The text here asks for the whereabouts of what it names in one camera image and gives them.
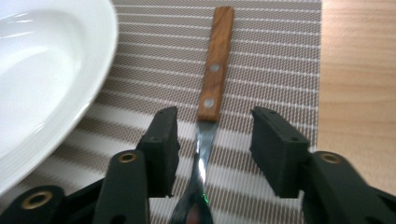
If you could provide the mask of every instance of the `gray placemat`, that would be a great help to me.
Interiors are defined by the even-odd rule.
[[[166,223],[192,166],[195,112],[214,8],[234,6],[219,131],[207,174],[216,223],[303,223],[300,200],[280,200],[248,151],[255,105],[278,111],[317,142],[320,1],[114,0],[119,45],[95,103],[55,152],[0,199],[55,184],[67,194],[102,178],[112,155],[134,148],[156,111],[178,107],[180,163],[172,199],[150,199]]]

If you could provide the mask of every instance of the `wooden handle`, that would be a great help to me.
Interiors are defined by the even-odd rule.
[[[206,57],[198,120],[218,121],[233,29],[233,8],[217,7]]]

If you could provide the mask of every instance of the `white bowl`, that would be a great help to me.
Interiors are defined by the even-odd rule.
[[[108,0],[2,0],[0,195],[80,121],[106,78],[117,39]]]

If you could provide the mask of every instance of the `table surface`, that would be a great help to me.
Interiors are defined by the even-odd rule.
[[[396,195],[396,2],[324,0],[318,150]]]

